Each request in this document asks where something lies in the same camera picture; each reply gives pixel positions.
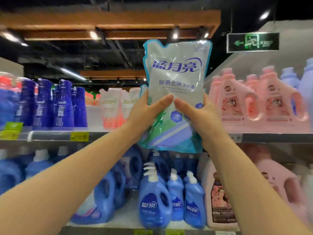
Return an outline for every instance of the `yellow price tag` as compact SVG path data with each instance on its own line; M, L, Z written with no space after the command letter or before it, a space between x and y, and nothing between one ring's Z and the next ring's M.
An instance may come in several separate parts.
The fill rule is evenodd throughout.
M4 126L4 130L0 131L1 140L17 140L21 130L23 128L23 123L20 122L7 122Z
M165 230L165 235L185 235L185 230Z
M72 132L70 141L88 142L89 141L89 132Z
M145 230L145 229L135 229L134 235L152 235L152 230Z

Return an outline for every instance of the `ceiling pipe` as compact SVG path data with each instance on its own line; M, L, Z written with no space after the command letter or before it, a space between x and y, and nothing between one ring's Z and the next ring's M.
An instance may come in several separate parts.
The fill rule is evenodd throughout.
M129 65L130 67L132 67L133 64L130 62L130 59L129 59L128 55L126 54L126 52L124 51L124 48L123 48L123 46L121 45L121 43L120 43L118 40L116 40L115 43L116 43L116 45L118 46L118 48L119 48L119 50L121 51L121 53L122 53L122 55L124 56L124 58L126 59L128 65Z
M114 51L114 53L117 55L117 57L123 62L124 66L126 68L131 67L123 58L123 56L121 55L121 53L119 52L119 50L117 49L117 47L115 46L115 44L111 41L108 40L107 41L108 45L111 47L111 49Z

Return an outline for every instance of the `wooden beam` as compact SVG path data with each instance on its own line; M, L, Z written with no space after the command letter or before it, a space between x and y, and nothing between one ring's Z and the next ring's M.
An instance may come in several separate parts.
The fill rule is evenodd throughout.
M101 29L172 29L219 26L221 12L158 11L113 13L109 11L81 11L76 13L24 12L0 13L0 26L15 30L93 30Z
M144 79L146 78L146 72L144 70L105 70L105 71L80 71L80 75L85 78L92 78L93 80L115 80L117 78L121 80L126 79Z
M125 40L125 39L166 39L170 30L108 30L104 31L108 40ZM181 29L179 39L195 39L198 29ZM51 41L51 40L92 40L88 31L22 31L22 35L27 41Z

